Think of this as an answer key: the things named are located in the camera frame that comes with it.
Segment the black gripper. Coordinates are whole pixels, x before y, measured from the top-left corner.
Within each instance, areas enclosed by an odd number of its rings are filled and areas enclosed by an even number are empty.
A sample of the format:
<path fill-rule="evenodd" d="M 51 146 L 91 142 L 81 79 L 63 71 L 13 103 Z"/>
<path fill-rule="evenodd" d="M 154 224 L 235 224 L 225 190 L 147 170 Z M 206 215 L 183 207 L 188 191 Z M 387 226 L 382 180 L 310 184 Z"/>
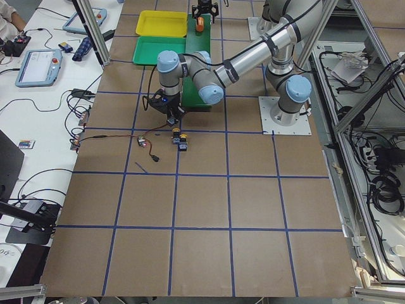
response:
<path fill-rule="evenodd" d="M 197 19 L 203 14 L 210 14 L 215 19 L 219 15 L 218 3 L 213 3 L 212 0 L 198 0 L 197 5 L 192 5 L 192 17 Z"/>
<path fill-rule="evenodd" d="M 167 124 L 175 125 L 176 120 L 181 120 L 185 115 L 185 110 L 180 106 L 180 93 L 175 95 L 167 95 L 167 93 L 158 89 L 151 98 L 148 99 L 148 104 L 160 113 L 166 114 Z"/>

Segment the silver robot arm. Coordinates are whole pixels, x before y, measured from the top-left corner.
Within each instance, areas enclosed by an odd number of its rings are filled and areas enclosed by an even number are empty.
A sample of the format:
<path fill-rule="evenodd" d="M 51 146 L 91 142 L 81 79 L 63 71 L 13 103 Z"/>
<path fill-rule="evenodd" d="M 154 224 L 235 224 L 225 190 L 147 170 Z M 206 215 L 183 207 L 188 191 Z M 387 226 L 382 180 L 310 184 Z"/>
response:
<path fill-rule="evenodd" d="M 268 61 L 266 78 L 279 94 L 278 103 L 270 111 L 271 118 L 279 125 L 294 125 L 312 91 L 309 80 L 292 71 L 294 46 L 319 24 L 322 11 L 323 1 L 266 1 L 262 18 L 273 22 L 272 28 L 218 65 L 211 63 L 206 51 L 192 54 L 162 51 L 156 66 L 161 88 L 153 97 L 143 99 L 165 114 L 167 124 L 172 126 L 186 113 L 180 104 L 182 78 L 190 77 L 200 98 L 208 105 L 215 105 L 224 98 L 228 86 Z"/>

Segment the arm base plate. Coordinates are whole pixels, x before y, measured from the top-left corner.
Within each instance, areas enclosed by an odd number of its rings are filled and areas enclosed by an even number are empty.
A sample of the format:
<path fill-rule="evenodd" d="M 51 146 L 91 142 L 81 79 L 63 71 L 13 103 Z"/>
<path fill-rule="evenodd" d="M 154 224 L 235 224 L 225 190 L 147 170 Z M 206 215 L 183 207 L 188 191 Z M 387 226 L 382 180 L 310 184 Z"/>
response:
<path fill-rule="evenodd" d="M 249 17 L 247 19 L 250 40 L 256 40 L 265 31 L 265 21 L 261 17 Z"/>
<path fill-rule="evenodd" d="M 300 112 L 283 112 L 278 104 L 278 96 L 260 96 L 259 110 L 262 133 L 264 135 L 311 136 L 311 127 L 304 104 Z"/>

